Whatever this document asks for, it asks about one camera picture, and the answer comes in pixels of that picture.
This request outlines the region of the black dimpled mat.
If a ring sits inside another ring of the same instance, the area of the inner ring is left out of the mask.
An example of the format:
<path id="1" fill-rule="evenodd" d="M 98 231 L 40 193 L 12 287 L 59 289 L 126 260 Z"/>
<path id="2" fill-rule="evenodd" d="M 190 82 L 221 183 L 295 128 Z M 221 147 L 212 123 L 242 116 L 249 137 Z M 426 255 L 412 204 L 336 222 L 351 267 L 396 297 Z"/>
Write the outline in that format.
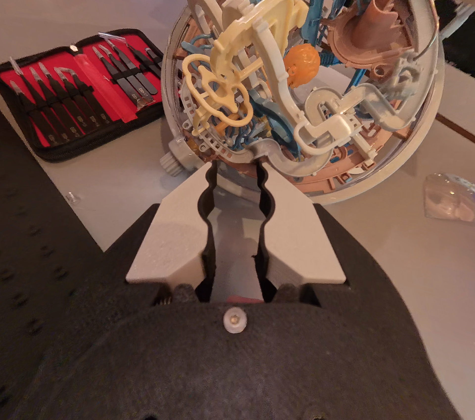
<path id="1" fill-rule="evenodd" d="M 9 419 L 103 251 L 3 114 L 0 139 L 0 411 Z"/>

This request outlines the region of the grey ribbed knob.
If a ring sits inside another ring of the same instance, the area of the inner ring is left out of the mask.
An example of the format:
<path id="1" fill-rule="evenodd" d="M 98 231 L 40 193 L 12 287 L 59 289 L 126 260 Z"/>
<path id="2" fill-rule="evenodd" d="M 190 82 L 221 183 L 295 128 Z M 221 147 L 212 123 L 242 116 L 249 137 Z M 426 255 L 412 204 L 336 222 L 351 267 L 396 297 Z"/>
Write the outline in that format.
<path id="1" fill-rule="evenodd" d="M 177 177 L 179 174 L 185 171 L 185 167 L 171 152 L 167 152 L 160 158 L 160 165 L 165 172 L 171 177 Z"/>

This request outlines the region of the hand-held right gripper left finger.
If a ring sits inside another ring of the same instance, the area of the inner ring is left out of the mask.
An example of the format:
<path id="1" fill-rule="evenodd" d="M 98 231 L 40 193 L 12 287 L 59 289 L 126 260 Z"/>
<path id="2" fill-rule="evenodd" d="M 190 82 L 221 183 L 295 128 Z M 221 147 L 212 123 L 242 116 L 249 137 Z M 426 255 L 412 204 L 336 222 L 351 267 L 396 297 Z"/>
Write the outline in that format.
<path id="1" fill-rule="evenodd" d="M 126 275 L 130 284 L 190 285 L 209 302 L 216 248 L 209 215 L 215 208 L 217 162 L 207 162 L 163 198 Z"/>

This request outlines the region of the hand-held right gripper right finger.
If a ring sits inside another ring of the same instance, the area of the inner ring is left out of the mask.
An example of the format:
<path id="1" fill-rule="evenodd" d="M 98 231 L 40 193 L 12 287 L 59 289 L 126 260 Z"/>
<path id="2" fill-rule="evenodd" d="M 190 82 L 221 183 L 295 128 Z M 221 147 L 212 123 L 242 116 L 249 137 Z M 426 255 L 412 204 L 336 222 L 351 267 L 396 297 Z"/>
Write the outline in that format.
<path id="1" fill-rule="evenodd" d="M 344 285 L 347 277 L 312 201 L 269 163 L 257 165 L 259 229 L 254 257 L 264 302 L 293 285 Z"/>

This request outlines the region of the small clear plastic shell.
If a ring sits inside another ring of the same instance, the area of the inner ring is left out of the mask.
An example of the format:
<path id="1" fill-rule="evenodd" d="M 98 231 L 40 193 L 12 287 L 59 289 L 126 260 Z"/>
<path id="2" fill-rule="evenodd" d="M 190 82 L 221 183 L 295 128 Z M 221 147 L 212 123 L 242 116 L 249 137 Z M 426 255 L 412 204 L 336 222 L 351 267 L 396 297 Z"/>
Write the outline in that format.
<path id="1" fill-rule="evenodd" d="M 424 213 L 432 219 L 475 223 L 475 185 L 455 174 L 434 173 L 423 185 Z"/>

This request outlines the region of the red tool case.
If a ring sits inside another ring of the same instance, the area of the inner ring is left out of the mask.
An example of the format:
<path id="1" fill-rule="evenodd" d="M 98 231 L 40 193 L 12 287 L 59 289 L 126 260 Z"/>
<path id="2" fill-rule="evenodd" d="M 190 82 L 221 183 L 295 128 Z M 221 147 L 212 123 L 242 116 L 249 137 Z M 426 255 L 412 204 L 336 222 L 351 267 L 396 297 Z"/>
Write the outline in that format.
<path id="1" fill-rule="evenodd" d="M 164 118 L 163 52 L 138 29 L 1 64 L 1 95 L 33 153 L 60 163 Z"/>

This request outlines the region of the marble maze ball toy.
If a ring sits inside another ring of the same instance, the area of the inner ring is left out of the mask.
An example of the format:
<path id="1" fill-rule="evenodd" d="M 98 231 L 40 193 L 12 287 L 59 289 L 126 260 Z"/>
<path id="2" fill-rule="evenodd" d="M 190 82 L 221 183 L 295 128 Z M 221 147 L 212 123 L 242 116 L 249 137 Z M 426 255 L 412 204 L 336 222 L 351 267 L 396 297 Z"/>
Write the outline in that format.
<path id="1" fill-rule="evenodd" d="M 435 0 L 187 0 L 162 69 L 169 151 L 249 201 L 269 163 L 312 201 L 401 167 L 437 113 Z"/>

